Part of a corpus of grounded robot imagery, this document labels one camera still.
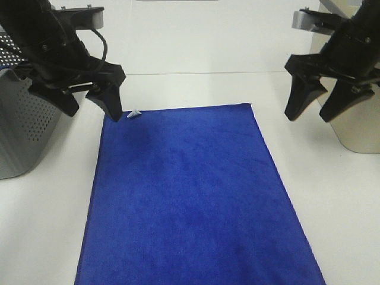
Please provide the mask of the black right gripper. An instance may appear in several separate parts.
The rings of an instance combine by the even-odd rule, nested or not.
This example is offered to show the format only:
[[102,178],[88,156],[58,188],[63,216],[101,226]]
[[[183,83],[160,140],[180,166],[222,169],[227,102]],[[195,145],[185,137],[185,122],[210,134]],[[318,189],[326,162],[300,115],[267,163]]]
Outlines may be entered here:
[[319,115],[330,122],[349,108],[371,99],[370,84],[379,83],[379,1],[363,1],[319,53],[291,55],[285,69],[292,75],[285,115],[295,121],[327,89],[321,77],[338,79]]

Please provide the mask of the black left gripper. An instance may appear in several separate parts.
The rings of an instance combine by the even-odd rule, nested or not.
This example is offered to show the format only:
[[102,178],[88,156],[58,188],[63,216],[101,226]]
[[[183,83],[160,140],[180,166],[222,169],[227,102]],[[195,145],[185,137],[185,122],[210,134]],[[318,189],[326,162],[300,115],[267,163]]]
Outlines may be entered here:
[[23,59],[15,73],[31,79],[30,94],[74,116],[79,104],[61,89],[92,89],[86,99],[117,122],[123,114],[123,68],[108,62],[109,47],[100,29],[75,30],[58,18],[59,9],[50,1],[1,1],[1,29],[8,36],[1,48]]

